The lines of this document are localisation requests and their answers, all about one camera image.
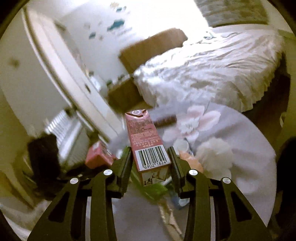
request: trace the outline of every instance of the white cloth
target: white cloth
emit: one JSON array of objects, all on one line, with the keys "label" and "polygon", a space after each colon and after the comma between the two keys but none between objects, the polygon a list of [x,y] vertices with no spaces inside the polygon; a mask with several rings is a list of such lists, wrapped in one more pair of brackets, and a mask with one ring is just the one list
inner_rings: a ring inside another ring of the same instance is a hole
[{"label": "white cloth", "polygon": [[228,33],[153,57],[135,71],[135,83],[151,106],[204,98],[244,112],[270,85],[283,44],[274,30]]},{"label": "white cloth", "polygon": [[[207,112],[212,110],[221,113],[219,122],[208,131],[201,131],[192,148],[195,150],[201,142],[211,137],[222,138],[230,144],[234,153],[232,180],[267,225],[276,195],[275,152],[263,134],[245,116],[226,106],[210,103]],[[169,147],[172,143],[165,143],[165,146]],[[116,208],[114,220],[118,241],[171,240],[158,207],[150,204],[133,186],[129,186],[124,197],[113,204]],[[183,233],[187,214],[188,207],[174,210]]]}]

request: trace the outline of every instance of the peach-colored object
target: peach-colored object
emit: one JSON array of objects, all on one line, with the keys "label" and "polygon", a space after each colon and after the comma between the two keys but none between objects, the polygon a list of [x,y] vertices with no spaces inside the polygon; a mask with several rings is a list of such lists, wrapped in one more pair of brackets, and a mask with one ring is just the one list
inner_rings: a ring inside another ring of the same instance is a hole
[{"label": "peach-colored object", "polygon": [[202,165],[199,163],[197,158],[195,158],[193,155],[190,155],[189,153],[184,151],[179,151],[179,153],[180,153],[180,158],[182,160],[186,160],[192,169],[198,170],[201,173],[204,172],[204,169]]},{"label": "peach-colored object", "polygon": [[90,169],[95,169],[96,167],[102,165],[111,166],[113,161],[116,159],[117,158],[115,155],[111,154],[107,150],[105,144],[101,141],[98,141],[89,149],[86,156],[85,165]]}]

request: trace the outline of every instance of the bed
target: bed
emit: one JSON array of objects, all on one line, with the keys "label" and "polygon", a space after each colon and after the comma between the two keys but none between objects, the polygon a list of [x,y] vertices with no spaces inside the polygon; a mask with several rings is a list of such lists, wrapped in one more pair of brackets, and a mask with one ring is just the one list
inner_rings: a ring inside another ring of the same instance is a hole
[{"label": "bed", "polygon": [[267,28],[203,39],[172,28],[123,49],[119,59],[151,106],[202,98],[246,112],[278,81],[283,46]]}]

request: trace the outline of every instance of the pink flower pattern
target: pink flower pattern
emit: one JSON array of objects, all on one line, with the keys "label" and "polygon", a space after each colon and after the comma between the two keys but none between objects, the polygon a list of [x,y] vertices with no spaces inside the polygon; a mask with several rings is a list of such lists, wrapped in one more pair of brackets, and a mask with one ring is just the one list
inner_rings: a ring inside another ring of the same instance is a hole
[{"label": "pink flower pattern", "polygon": [[194,143],[200,131],[207,131],[219,122],[220,112],[216,110],[205,113],[203,105],[193,105],[188,108],[186,114],[177,115],[175,126],[167,128],[163,133],[163,141],[171,142],[177,138],[187,138]]}]

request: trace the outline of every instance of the barcode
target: barcode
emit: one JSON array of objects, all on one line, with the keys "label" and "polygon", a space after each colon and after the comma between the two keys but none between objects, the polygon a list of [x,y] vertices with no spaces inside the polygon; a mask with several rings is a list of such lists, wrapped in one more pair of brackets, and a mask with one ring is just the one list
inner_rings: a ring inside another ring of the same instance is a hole
[{"label": "barcode", "polygon": [[137,150],[135,153],[140,171],[170,163],[170,159],[163,145]]}]

